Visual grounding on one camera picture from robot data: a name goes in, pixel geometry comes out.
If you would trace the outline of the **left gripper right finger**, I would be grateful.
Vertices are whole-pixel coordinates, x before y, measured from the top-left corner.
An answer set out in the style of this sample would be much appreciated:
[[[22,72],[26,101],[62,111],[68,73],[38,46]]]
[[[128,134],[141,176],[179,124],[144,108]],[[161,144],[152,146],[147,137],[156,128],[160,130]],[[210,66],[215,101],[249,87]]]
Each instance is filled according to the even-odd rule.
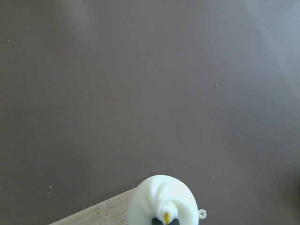
[[[170,222],[168,225],[180,225],[180,222],[178,219],[174,219],[172,222]]]

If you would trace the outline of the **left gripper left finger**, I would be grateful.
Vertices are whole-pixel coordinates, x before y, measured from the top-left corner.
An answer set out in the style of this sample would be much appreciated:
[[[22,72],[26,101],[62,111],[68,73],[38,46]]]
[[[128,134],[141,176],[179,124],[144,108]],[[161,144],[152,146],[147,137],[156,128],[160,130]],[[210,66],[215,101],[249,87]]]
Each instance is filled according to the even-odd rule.
[[[151,224],[152,224],[152,225],[163,225],[163,222],[160,221],[158,218],[153,218],[153,219],[151,220]]]

